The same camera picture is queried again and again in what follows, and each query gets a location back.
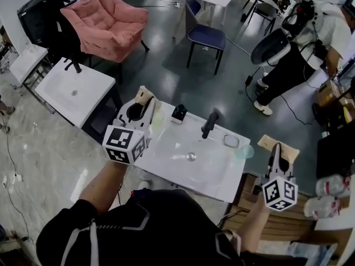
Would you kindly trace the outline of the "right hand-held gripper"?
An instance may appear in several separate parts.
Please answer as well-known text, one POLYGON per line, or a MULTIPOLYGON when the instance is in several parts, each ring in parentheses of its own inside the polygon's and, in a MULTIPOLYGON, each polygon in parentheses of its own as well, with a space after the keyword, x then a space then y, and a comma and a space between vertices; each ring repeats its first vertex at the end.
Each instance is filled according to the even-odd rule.
POLYGON ((300 151, 268 135, 263 135, 257 144, 271 152, 267 181, 262 185, 265 205, 273 211, 285 211, 297 203, 298 186, 292 165, 300 151))

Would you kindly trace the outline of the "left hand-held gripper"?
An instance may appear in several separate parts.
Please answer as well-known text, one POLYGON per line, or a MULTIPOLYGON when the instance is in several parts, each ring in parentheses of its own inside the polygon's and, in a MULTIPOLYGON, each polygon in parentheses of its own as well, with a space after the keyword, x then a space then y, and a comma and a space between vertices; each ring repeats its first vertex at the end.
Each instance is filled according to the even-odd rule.
POLYGON ((114 162, 132 165, 148 147, 149 126, 162 102, 145 86, 140 86, 135 100, 125 103, 113 123, 107 126, 102 147, 114 162))

